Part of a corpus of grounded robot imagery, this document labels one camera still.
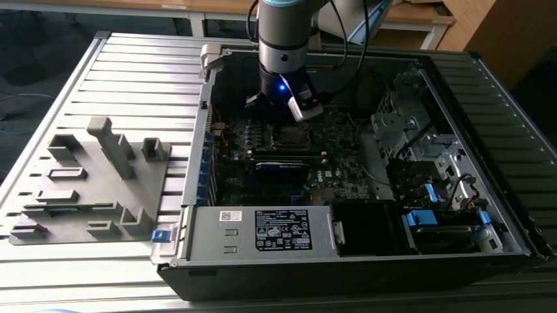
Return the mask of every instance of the barcode sticker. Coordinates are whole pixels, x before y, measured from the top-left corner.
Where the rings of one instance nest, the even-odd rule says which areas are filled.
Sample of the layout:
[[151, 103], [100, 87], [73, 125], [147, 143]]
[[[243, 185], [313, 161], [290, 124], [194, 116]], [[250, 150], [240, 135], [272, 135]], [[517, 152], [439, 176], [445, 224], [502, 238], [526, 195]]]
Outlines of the barcode sticker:
[[174, 8], [176, 10], [186, 10], [186, 5], [162, 5], [163, 8]]
[[222, 222], [240, 222], [242, 221], [242, 211], [220, 211]]

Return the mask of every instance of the black cable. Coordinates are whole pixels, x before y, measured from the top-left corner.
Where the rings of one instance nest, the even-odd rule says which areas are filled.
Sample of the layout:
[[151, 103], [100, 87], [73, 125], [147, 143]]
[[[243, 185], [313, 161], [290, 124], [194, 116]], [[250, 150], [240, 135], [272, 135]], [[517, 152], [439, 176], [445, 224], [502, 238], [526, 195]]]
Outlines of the black cable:
[[473, 203], [477, 199], [479, 199], [479, 190], [474, 187], [473, 183], [470, 184], [470, 189], [474, 192], [473, 197], [466, 201], [466, 203], [462, 206], [462, 209], [467, 209], [470, 203]]
[[390, 93], [390, 91], [391, 91], [391, 87], [389, 86], [389, 82], [387, 82], [386, 77], [382, 74], [379, 74], [374, 68], [370, 68], [359, 76], [359, 79], [358, 79], [358, 81], [357, 81], [357, 83], [354, 85], [354, 92], [351, 94], [351, 111], [354, 113], [358, 113], [358, 111], [361, 109], [359, 99], [358, 99], [358, 91], [361, 89], [362, 83], [366, 81], [365, 78], [369, 77], [369, 76], [374, 78], [374, 84], [373, 84], [374, 87], [377, 85], [382, 85], [383, 86], [382, 93], [370, 93], [370, 94], [373, 94], [373, 95], [383, 95], [383, 97], [385, 97], [385, 95], [387, 95]]
[[246, 34], [247, 34], [247, 38], [252, 41], [256, 42], [256, 35], [251, 34], [251, 26], [250, 26], [250, 22], [251, 22], [251, 13], [254, 13], [254, 9], [255, 6], [258, 5], [259, 0], [255, 0], [254, 3], [251, 3], [251, 7], [250, 7], [250, 11], [247, 12], [247, 17], [246, 17]]
[[451, 192], [449, 193], [449, 198], [446, 199], [445, 210], [449, 210], [451, 208], [453, 199], [454, 199], [455, 191], [458, 189], [458, 185], [461, 184], [461, 181], [467, 177], [471, 177], [471, 175], [469, 173], [462, 173], [462, 175], [458, 176], [458, 178], [455, 179], [455, 182], [451, 187]]
[[362, 54], [359, 56], [358, 68], [355, 69], [354, 76], [349, 80], [349, 83], [346, 83], [346, 85], [335, 92], [335, 95], [342, 93], [346, 90], [346, 88], [349, 88], [350, 85], [358, 80], [358, 75], [359, 75], [359, 72], [362, 71], [363, 60], [366, 58], [367, 44], [369, 44], [369, 10], [367, 10], [366, 0], [362, 0], [362, 3], [363, 3], [363, 21], [366, 24], [366, 39], [363, 41], [363, 49], [362, 49]]
[[342, 22], [341, 13], [338, 13], [338, 9], [337, 9], [337, 5], [334, 4], [334, 1], [331, 1], [331, 6], [333, 6], [334, 14], [337, 15], [337, 18], [338, 18], [338, 22], [341, 24], [342, 39], [343, 39], [343, 44], [345, 44], [345, 55], [342, 57], [341, 62], [338, 62], [338, 64], [333, 67], [333, 69], [338, 69], [339, 67], [342, 67], [342, 65], [346, 62], [346, 58], [349, 57], [349, 37], [346, 36], [345, 24]]
[[401, 150], [398, 150], [397, 154], [394, 155], [394, 159], [398, 159], [398, 157], [401, 156], [402, 152], [411, 147], [411, 145], [419, 140], [419, 138], [423, 137], [423, 135], [426, 134], [427, 130], [433, 127], [433, 122], [429, 122], [426, 124], [426, 126], [419, 130], [418, 134], [415, 134], [415, 136], [409, 140], [409, 142], [405, 143], [405, 145], [402, 146]]

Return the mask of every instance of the warning symbols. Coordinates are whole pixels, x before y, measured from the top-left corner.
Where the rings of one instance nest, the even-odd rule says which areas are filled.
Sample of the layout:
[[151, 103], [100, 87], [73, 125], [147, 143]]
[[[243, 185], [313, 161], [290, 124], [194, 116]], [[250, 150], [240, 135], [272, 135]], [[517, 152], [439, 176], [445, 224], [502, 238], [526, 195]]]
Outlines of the warning symbols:
[[255, 211], [259, 251], [311, 250], [307, 210]]
[[258, 237], [267, 236], [267, 227], [258, 227]]

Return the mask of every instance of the white cable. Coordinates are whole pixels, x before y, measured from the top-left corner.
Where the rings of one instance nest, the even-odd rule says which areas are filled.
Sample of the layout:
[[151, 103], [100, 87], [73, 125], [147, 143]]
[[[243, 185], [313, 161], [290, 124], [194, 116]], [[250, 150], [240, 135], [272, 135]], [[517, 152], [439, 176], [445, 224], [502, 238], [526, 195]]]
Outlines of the white cable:
[[369, 171], [366, 170], [366, 168], [363, 167], [363, 165], [361, 165], [361, 167], [362, 167], [362, 170], [363, 170], [363, 173], [366, 173], [366, 175], [369, 176], [369, 178], [371, 178], [377, 183], [379, 183], [379, 184], [382, 184], [382, 185], [386, 185], [386, 186], [390, 186], [391, 184], [387, 184], [387, 183], [383, 183], [382, 181], [379, 181], [370, 173], [369, 173]]

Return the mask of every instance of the blue tab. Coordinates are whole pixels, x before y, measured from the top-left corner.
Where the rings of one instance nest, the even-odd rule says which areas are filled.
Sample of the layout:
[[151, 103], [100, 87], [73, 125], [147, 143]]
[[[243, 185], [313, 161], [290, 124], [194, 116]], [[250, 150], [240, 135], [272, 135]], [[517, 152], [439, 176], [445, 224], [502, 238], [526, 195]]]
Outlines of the blue tab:
[[171, 231], [170, 230], [155, 230], [151, 236], [154, 243], [170, 243], [171, 242]]
[[431, 210], [414, 210], [406, 214], [409, 226], [434, 226], [438, 224]]
[[207, 181], [208, 181], [208, 176], [200, 173], [199, 174], [199, 185], [200, 186], [207, 185]]
[[204, 198], [207, 198], [207, 188], [200, 186], [198, 188], [198, 199], [204, 199]]
[[438, 197], [437, 197], [435, 190], [433, 189], [431, 184], [426, 184], [426, 190], [427, 190], [429, 198], [431, 199], [431, 202], [438, 202]]
[[490, 217], [489, 217], [488, 212], [479, 211], [479, 219], [484, 225], [490, 224]]

